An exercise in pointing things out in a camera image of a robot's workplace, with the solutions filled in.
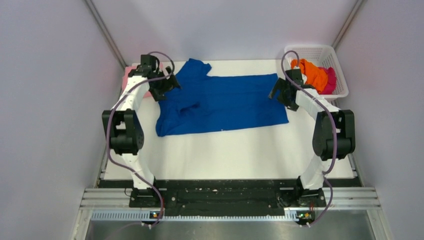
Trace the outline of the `blue printed t shirt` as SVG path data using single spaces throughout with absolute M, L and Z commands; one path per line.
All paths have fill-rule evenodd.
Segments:
M 289 123 L 286 108 L 269 93 L 276 73 L 210 76 L 209 63 L 190 58 L 176 74 L 181 88 L 159 101 L 159 137 L 202 134 Z

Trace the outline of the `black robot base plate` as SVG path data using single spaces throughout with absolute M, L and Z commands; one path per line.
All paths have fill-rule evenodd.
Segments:
M 131 208 L 164 208 L 165 216 L 247 217 L 283 216 L 288 207 L 308 210 L 326 206 L 323 190 L 317 197 L 297 199 L 297 180 L 157 180 L 161 199 L 133 198 Z

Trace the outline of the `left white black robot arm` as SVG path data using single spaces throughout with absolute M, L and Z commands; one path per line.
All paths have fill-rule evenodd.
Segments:
M 174 61 L 170 59 L 170 65 L 164 66 L 157 57 L 159 54 L 152 51 L 140 56 L 139 64 L 130 69 L 124 78 L 117 103 L 101 115 L 108 160 L 130 172 L 132 197 L 141 197 L 149 207 L 156 206 L 162 196 L 154 186 L 154 175 L 142 160 L 145 134 L 138 111 L 146 95 L 156 102 L 164 101 L 167 92 L 181 87 L 175 76 Z

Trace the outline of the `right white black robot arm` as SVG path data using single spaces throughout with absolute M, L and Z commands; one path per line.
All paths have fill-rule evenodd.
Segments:
M 302 108 L 315 121 L 312 135 L 314 156 L 297 178 L 293 192 L 294 202 L 307 206 L 319 196 L 336 161 L 355 150 L 355 116 L 351 110 L 332 105 L 313 86 L 305 84 L 300 69 L 285 70 L 283 74 L 269 93 L 269 99 L 276 98 L 292 111 Z

